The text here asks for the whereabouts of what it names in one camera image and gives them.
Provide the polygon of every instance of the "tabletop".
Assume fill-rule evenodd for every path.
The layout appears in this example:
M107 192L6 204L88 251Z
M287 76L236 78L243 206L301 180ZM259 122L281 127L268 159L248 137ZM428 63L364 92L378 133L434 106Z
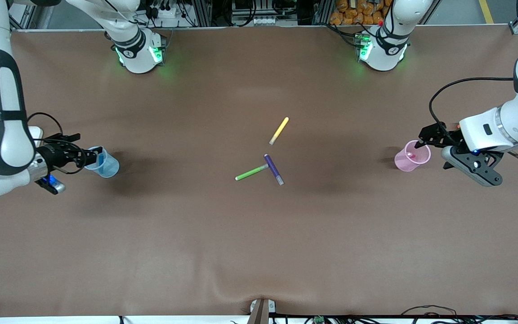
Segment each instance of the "tabletop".
M258 297L292 314L518 314L518 160L494 188L436 148L414 172L393 163L440 87L512 76L518 36L417 27L411 42L375 72L325 27L175 31L166 65L133 75L102 32L13 33L28 112L121 170L0 197L0 316L240 314ZM452 123L513 96L469 82L434 109ZM267 153L285 185L234 180Z

